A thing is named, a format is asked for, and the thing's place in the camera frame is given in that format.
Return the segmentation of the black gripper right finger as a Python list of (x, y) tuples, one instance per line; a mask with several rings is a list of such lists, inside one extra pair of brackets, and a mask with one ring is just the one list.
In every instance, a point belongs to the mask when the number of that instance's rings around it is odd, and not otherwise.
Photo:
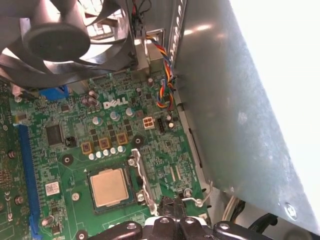
[(198, 219), (187, 216), (185, 204), (176, 199), (176, 223), (179, 240), (268, 240), (263, 235), (265, 225), (245, 228), (230, 221), (220, 221), (212, 228), (202, 225)]

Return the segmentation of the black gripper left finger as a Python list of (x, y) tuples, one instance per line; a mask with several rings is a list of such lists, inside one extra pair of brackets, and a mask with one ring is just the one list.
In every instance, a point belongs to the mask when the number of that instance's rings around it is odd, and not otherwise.
[(173, 240), (176, 236), (176, 224), (169, 210), (174, 206), (174, 199), (163, 196), (158, 206), (162, 216), (150, 217), (142, 226), (129, 220), (102, 231), (90, 240)]

